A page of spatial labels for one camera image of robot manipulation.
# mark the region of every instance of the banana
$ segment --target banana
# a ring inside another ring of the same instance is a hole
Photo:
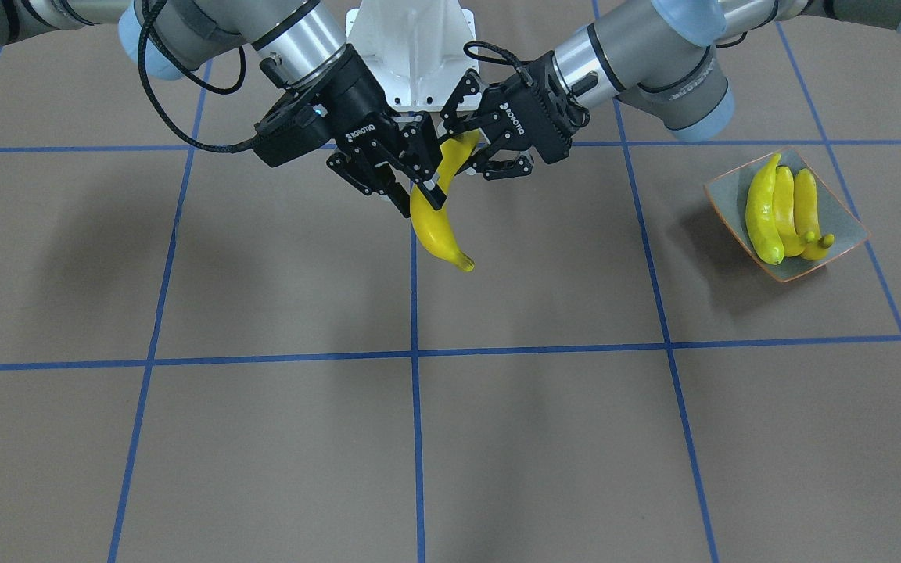
[[[469,131],[461,135],[455,135],[440,144],[440,154],[443,159],[436,173],[440,175],[436,184],[448,193],[458,168],[465,163],[472,151],[479,144],[479,132]],[[422,246],[433,256],[454,264],[461,271],[475,270],[475,261],[469,259],[458,247],[458,240],[454,238],[454,229],[447,218],[447,204],[439,211],[433,210],[426,202],[425,196],[419,191],[418,186],[412,186],[408,208],[412,219],[412,228],[415,229],[416,238]]]
[[[777,266],[784,260],[784,242],[774,224],[774,185],[777,183],[777,164],[780,154],[760,168],[750,183],[746,197],[746,231],[750,242],[762,261]]]
[[[808,231],[798,236],[795,231],[795,179],[791,168],[777,167],[777,182],[774,185],[774,224],[784,243],[784,256],[798,256],[805,245],[816,239],[814,232]]]
[[[798,232],[812,232],[814,242],[805,246],[801,256],[805,260],[822,260],[829,254],[836,236],[822,235],[819,229],[819,200],[816,193],[816,178],[808,168],[795,176],[795,228]]]

